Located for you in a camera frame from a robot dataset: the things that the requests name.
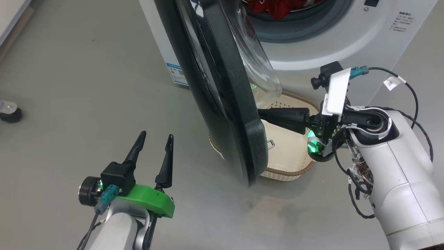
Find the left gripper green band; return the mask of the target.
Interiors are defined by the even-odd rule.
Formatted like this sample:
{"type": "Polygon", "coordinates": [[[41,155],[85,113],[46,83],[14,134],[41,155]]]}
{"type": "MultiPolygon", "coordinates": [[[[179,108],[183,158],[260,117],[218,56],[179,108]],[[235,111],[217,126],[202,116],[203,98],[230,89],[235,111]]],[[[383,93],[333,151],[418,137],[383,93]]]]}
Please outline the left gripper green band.
{"type": "MultiPolygon", "coordinates": [[[[139,153],[146,140],[146,131],[142,131],[123,164],[136,164],[139,153]]],[[[117,196],[116,200],[128,201],[131,205],[147,209],[162,217],[173,218],[176,206],[165,193],[158,191],[171,188],[173,180],[173,135],[168,136],[165,145],[165,157],[159,174],[155,178],[155,189],[146,185],[135,184],[127,196],[117,196]]]]}

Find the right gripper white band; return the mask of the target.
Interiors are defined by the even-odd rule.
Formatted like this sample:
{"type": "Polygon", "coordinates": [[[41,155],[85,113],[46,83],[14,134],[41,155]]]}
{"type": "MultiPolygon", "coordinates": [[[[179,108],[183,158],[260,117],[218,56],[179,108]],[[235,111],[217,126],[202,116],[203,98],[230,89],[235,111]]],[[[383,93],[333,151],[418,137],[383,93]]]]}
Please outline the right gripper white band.
{"type": "Polygon", "coordinates": [[[275,126],[304,135],[306,129],[311,129],[316,138],[325,145],[320,145],[318,152],[308,149],[309,156],[319,162],[329,161],[334,156],[333,152],[327,152],[327,144],[333,133],[341,126],[340,120],[345,106],[346,93],[349,85],[351,68],[346,68],[330,76],[327,97],[324,98],[322,111],[310,116],[308,122],[305,117],[310,115],[309,108],[271,108],[257,109],[260,118],[275,126]]]}

